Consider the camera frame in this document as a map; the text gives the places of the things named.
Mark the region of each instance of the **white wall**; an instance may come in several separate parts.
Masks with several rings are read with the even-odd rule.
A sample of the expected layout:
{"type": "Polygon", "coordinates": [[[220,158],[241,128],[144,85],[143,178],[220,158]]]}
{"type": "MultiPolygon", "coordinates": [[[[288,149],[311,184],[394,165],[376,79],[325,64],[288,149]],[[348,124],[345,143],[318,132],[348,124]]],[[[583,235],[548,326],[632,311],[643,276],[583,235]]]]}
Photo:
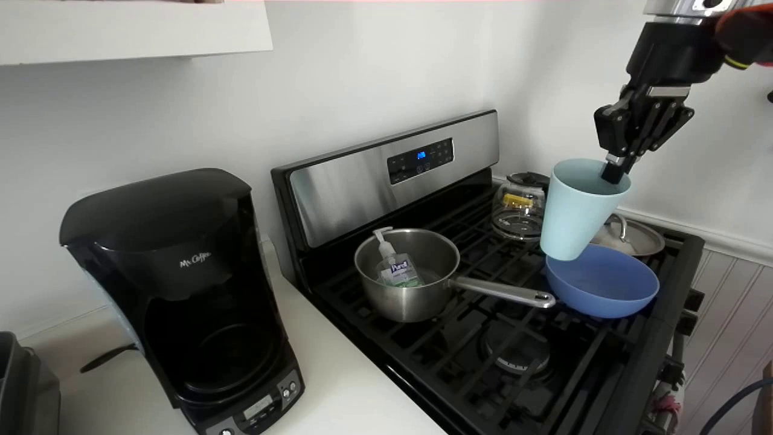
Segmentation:
{"type": "MultiPolygon", "coordinates": [[[[517,9],[522,3],[497,16],[510,19],[517,9]]],[[[583,8],[567,8],[543,0],[536,9],[530,31],[501,26],[505,31],[496,39],[493,88],[502,93],[505,137],[501,172],[551,172],[566,158],[603,158],[592,113],[627,83],[625,64],[645,21],[643,3],[583,0],[583,8]],[[524,39],[526,54],[508,58],[524,39]]],[[[769,67],[723,67],[696,85],[689,97],[696,119],[632,166],[624,207],[771,263],[771,89],[769,67]]]]}
{"type": "MultiPolygon", "coordinates": [[[[0,70],[0,329],[31,333],[101,308],[58,224],[71,203],[118,184],[229,170],[282,242],[270,166],[459,113],[501,108],[501,172],[603,158],[592,111],[625,83],[641,8],[270,3],[270,54],[0,70]]],[[[769,248],[769,85],[723,72],[696,89],[699,119],[635,166],[627,207],[769,248]]]]}
{"type": "Polygon", "coordinates": [[[66,248],[71,203],[222,166],[280,222],[270,166],[490,106],[490,8],[270,6],[275,51],[0,70],[0,331],[101,308],[66,248]]]}

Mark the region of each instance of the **stainless steel stove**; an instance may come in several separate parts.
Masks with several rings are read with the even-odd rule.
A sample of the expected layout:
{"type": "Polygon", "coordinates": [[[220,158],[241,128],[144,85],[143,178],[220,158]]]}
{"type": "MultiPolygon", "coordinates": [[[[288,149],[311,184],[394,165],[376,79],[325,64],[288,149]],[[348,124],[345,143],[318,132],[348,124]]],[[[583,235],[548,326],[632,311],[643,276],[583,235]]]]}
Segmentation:
{"type": "Polygon", "coordinates": [[[667,432],[653,389],[682,381],[670,344],[696,322],[699,236],[659,228],[659,297],[618,322],[457,290],[433,322],[394,323],[368,302],[353,253],[383,224],[447,235],[463,276],[548,290],[538,244],[493,230],[497,154],[486,111],[275,170],[298,287],[450,432],[667,432]]]}

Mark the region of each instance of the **kitchen counter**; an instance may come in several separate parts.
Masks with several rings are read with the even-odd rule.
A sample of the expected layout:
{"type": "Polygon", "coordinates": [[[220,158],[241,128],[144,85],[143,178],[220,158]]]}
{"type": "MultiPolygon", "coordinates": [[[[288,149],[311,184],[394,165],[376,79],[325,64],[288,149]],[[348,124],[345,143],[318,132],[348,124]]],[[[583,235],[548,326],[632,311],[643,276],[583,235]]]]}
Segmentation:
{"type": "MultiPolygon", "coordinates": [[[[306,381],[306,392],[267,435],[440,435],[440,425],[286,280],[267,236],[261,236],[261,252],[306,381]]],[[[110,309],[89,311],[23,344],[37,349],[61,380],[61,432],[193,435],[185,419],[168,406],[139,352],[121,352],[87,375],[78,372],[91,357],[124,344],[127,344],[126,331],[110,309]]]]}

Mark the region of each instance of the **electrical cable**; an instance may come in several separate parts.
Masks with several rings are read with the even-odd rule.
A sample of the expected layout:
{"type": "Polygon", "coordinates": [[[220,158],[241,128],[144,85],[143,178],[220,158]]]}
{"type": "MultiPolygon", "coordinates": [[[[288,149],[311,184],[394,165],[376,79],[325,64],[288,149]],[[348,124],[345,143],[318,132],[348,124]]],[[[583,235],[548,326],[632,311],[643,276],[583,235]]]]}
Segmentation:
{"type": "Polygon", "coordinates": [[[763,378],[758,381],[747,385],[742,392],[731,393],[703,425],[700,435],[707,435],[719,420],[723,416],[737,406],[743,396],[754,393],[757,389],[765,389],[773,387],[773,378],[763,378]]]}
{"type": "Polygon", "coordinates": [[[101,352],[98,357],[95,357],[95,360],[89,360],[87,364],[81,364],[80,372],[89,372],[89,369],[95,369],[95,368],[113,360],[116,356],[121,356],[121,352],[126,352],[126,350],[137,350],[137,346],[136,346],[136,344],[127,344],[127,346],[118,346],[118,349],[113,349],[113,350],[107,350],[107,352],[101,352]]]}

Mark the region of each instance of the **black coffee maker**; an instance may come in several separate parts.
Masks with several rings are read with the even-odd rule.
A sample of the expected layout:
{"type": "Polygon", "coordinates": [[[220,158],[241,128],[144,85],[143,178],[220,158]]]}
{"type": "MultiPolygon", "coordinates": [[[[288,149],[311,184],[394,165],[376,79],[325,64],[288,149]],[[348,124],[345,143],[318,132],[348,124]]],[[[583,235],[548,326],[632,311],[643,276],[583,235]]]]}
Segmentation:
{"type": "Polygon", "coordinates": [[[196,170],[81,199],[61,244],[116,302],[197,432],[261,432],[302,393],[236,176],[196,170]]]}

